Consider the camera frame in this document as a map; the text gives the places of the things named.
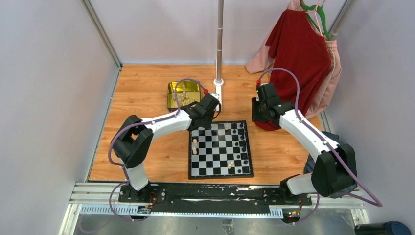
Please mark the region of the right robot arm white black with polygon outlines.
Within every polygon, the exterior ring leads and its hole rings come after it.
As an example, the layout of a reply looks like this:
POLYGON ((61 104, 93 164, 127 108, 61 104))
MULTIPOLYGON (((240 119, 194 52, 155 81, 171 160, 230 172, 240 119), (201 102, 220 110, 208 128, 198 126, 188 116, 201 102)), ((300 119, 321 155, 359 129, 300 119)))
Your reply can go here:
POLYGON ((252 98, 252 120, 287 131, 315 162, 312 172, 280 182, 279 197, 283 203, 290 205, 304 193, 329 197, 355 184, 355 151, 349 144, 340 145, 328 138, 296 111, 292 102, 282 102, 274 85, 259 85, 256 91, 257 97, 252 98))

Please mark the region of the black white chessboard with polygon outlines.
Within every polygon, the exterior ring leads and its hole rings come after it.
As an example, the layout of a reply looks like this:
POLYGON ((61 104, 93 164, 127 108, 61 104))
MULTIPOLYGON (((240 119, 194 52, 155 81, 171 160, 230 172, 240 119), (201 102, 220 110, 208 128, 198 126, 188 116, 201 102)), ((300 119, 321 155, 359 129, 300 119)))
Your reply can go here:
POLYGON ((248 127, 245 120, 217 121, 210 129, 200 127, 189 132, 188 178, 252 178, 254 176, 252 155, 249 144, 248 127), (245 140, 240 139, 238 129, 244 129, 245 140), (197 155, 192 154, 193 139, 198 141, 197 155), (228 162, 234 167, 228 169, 228 162))

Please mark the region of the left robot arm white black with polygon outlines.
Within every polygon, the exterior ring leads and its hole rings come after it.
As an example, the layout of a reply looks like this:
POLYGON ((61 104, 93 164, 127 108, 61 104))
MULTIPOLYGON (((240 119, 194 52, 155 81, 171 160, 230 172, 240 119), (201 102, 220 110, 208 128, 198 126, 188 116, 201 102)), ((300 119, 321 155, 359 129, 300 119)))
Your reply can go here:
POLYGON ((219 95, 207 93, 194 105, 184 106, 166 115, 143 119, 131 115, 125 120, 111 141, 109 160, 113 163, 112 153, 121 160, 119 165, 123 168, 127 185, 132 188, 131 196, 136 201, 145 202, 150 196, 143 162, 152 141, 178 131, 190 132, 200 127, 209 129, 218 105, 219 95))

